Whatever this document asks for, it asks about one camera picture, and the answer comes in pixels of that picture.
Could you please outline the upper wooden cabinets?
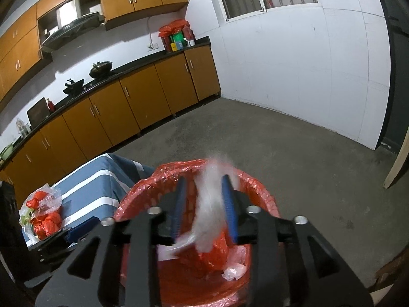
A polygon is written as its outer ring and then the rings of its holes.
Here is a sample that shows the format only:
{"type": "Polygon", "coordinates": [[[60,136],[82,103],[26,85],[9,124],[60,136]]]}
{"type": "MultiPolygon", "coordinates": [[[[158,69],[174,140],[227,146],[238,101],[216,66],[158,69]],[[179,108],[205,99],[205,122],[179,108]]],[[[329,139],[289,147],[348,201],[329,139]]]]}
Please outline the upper wooden cabinets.
{"type": "Polygon", "coordinates": [[[39,0],[1,27],[1,104],[42,67],[52,52],[93,28],[126,22],[186,6],[188,0],[39,0]]]}

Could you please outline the green plastic bag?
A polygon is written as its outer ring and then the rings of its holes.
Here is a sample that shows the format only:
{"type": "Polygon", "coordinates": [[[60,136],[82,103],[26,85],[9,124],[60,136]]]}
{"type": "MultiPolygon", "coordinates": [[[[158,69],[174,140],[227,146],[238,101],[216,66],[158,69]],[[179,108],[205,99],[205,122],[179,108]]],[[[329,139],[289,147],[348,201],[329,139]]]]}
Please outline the green plastic bag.
{"type": "Polygon", "coordinates": [[[22,227],[30,224],[34,210],[27,206],[22,206],[19,210],[19,223],[22,227]]]}

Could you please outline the green basin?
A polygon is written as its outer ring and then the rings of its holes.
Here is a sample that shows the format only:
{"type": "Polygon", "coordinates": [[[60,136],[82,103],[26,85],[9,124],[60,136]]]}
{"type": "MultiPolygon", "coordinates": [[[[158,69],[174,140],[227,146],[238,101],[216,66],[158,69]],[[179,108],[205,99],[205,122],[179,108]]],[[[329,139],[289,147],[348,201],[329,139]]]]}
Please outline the green basin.
{"type": "Polygon", "coordinates": [[[9,144],[7,145],[2,151],[1,151],[1,159],[6,161],[7,158],[9,158],[9,156],[11,156],[11,154],[13,153],[13,144],[9,144]]]}

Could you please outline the dark cutting board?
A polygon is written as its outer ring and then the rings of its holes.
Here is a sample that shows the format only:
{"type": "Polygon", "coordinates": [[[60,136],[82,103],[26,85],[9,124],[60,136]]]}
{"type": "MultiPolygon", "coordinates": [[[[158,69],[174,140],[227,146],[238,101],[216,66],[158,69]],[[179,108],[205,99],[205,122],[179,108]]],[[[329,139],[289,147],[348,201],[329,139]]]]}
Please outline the dark cutting board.
{"type": "Polygon", "coordinates": [[[50,110],[45,98],[41,98],[38,102],[34,104],[28,111],[28,120],[30,124],[30,129],[33,130],[37,128],[43,120],[50,116],[50,110]]]}

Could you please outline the red lined trash basket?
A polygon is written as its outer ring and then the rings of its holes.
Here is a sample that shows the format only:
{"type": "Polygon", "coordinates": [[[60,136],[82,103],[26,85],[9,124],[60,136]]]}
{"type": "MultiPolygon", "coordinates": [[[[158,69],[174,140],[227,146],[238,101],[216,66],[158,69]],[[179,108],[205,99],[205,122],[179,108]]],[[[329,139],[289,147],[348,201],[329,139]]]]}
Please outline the red lined trash basket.
{"type": "Polygon", "coordinates": [[[187,180],[187,201],[176,246],[159,249],[160,295],[163,306],[239,306],[245,303],[249,283],[249,245],[232,242],[224,223],[201,246],[192,240],[199,199],[205,195],[196,184],[213,168],[206,159],[174,161],[158,166],[137,182],[119,204],[114,218],[128,220],[155,206],[187,180]]]}

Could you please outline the small red plastic bag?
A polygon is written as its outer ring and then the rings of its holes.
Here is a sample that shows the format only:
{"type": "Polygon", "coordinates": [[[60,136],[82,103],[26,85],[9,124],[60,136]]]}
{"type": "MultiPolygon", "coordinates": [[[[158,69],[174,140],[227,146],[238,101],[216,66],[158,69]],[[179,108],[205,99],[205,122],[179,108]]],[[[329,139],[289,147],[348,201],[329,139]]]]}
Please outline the small red plastic bag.
{"type": "Polygon", "coordinates": [[[38,239],[44,240],[61,228],[61,196],[57,191],[35,191],[26,206],[34,210],[30,225],[38,239]]]}

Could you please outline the red bottle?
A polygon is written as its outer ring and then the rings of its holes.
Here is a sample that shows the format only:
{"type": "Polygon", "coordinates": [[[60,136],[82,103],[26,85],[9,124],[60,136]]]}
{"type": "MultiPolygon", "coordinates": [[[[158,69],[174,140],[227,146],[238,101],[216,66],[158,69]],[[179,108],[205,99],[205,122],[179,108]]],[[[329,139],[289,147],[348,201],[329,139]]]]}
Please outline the red bottle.
{"type": "Polygon", "coordinates": [[[50,113],[53,113],[55,111],[54,103],[49,98],[47,99],[47,106],[49,108],[50,113]]]}

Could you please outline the blue striped tablecloth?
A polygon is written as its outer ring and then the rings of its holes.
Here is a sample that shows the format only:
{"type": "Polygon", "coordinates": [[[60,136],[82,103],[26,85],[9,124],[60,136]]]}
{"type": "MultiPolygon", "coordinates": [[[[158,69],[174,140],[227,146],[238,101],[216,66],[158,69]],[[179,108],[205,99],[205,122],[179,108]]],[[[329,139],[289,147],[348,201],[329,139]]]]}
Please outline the blue striped tablecloth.
{"type": "Polygon", "coordinates": [[[76,168],[50,186],[61,192],[61,229],[73,229],[92,217],[112,217],[131,188],[153,172],[150,166],[111,153],[76,168]]]}

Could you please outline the black lidded wok right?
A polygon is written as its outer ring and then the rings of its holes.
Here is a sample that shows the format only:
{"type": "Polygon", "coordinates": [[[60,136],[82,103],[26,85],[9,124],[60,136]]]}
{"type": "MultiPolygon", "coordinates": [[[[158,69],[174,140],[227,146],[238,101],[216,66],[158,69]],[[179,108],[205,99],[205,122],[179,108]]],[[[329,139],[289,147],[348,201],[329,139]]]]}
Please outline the black lidded wok right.
{"type": "Polygon", "coordinates": [[[112,62],[110,61],[93,63],[89,76],[93,79],[102,79],[109,75],[111,70],[112,62]]]}

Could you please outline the clear bubble wrap bag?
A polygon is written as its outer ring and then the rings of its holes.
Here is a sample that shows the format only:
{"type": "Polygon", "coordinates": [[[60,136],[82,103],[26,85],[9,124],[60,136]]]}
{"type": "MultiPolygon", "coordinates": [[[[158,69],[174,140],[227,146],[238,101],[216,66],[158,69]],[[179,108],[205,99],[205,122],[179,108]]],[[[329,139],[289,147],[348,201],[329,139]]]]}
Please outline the clear bubble wrap bag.
{"type": "Polygon", "coordinates": [[[19,210],[19,223],[27,245],[34,245],[57,233],[62,227],[59,189],[48,184],[33,191],[19,210]]]}

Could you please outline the black wok left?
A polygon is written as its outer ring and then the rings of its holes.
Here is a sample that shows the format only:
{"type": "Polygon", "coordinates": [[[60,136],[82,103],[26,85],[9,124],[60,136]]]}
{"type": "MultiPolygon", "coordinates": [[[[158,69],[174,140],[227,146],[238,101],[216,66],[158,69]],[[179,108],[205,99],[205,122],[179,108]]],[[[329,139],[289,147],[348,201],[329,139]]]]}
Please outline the black wok left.
{"type": "Polygon", "coordinates": [[[74,81],[73,79],[68,79],[64,84],[63,92],[69,96],[77,96],[84,91],[84,80],[74,81]]]}

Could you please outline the steel range hood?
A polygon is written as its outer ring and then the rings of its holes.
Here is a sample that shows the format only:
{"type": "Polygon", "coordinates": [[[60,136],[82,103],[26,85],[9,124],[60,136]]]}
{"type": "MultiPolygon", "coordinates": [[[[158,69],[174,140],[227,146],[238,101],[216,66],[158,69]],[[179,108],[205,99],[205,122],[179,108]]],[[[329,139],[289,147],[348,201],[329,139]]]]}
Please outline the steel range hood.
{"type": "Polygon", "coordinates": [[[40,50],[52,53],[105,22],[100,0],[71,0],[38,19],[40,50]]]}

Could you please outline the white plastic bag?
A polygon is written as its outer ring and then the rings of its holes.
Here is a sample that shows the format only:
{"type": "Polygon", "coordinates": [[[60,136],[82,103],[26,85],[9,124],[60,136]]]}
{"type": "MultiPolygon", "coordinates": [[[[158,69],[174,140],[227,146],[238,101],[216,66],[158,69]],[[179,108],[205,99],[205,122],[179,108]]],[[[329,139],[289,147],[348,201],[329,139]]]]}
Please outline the white plastic bag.
{"type": "Polygon", "coordinates": [[[172,246],[162,246],[157,250],[158,260],[176,259],[177,255],[189,247],[198,252],[211,251],[213,241],[226,226],[225,205],[222,195],[222,179],[228,175],[232,187],[240,188],[240,181],[234,167],[225,158],[211,158],[194,178],[198,195],[192,228],[176,239],[172,246]]]}

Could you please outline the wooden chair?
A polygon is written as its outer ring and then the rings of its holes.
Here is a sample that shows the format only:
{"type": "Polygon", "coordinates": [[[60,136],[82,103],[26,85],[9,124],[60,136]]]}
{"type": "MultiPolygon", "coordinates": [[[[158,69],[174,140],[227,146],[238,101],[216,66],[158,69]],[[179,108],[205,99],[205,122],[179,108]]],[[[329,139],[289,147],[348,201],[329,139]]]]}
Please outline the wooden chair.
{"type": "Polygon", "coordinates": [[[376,272],[375,284],[369,291],[374,306],[409,306],[408,249],[376,272]]]}

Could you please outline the wooden cabinets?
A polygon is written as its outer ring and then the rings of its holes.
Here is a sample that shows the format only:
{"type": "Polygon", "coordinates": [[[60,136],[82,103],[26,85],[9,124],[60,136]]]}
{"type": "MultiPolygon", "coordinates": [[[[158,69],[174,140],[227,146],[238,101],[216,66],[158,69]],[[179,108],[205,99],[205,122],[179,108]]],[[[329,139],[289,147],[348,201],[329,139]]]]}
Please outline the wooden cabinets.
{"type": "Polygon", "coordinates": [[[126,22],[186,6],[188,0],[39,0],[1,27],[1,104],[42,67],[52,52],[93,28],[126,22]]]}
{"type": "Polygon", "coordinates": [[[22,205],[42,185],[220,93],[208,37],[180,52],[132,62],[34,128],[4,161],[1,181],[22,205]]]}

